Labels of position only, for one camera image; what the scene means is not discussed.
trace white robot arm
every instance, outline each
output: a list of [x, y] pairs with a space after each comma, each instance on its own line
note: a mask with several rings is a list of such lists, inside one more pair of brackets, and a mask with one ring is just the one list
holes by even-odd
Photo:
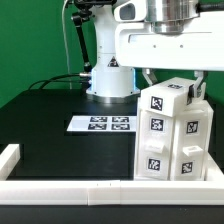
[[[224, 8], [216, 6], [207, 10]], [[119, 63], [223, 71], [224, 12], [199, 13], [200, 8], [205, 11], [197, 0], [131, 0], [116, 8], [115, 18], [123, 22], [115, 34]]]

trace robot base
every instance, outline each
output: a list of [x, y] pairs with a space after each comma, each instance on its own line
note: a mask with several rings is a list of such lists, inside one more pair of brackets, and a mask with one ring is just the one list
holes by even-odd
[[140, 96], [140, 92], [136, 92], [133, 95], [129, 95], [126, 97], [102, 97], [94, 94], [87, 93], [87, 99], [93, 100], [100, 103], [129, 103], [133, 101], [137, 101], [138, 97]]

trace black tabletop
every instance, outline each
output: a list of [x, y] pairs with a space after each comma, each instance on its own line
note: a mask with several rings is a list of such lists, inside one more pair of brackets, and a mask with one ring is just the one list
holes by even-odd
[[[68, 133], [73, 115], [136, 115], [78, 90], [25, 91], [0, 109], [0, 150], [21, 144], [9, 180], [132, 180], [134, 133]], [[223, 206], [0, 206], [1, 223], [224, 223]]]

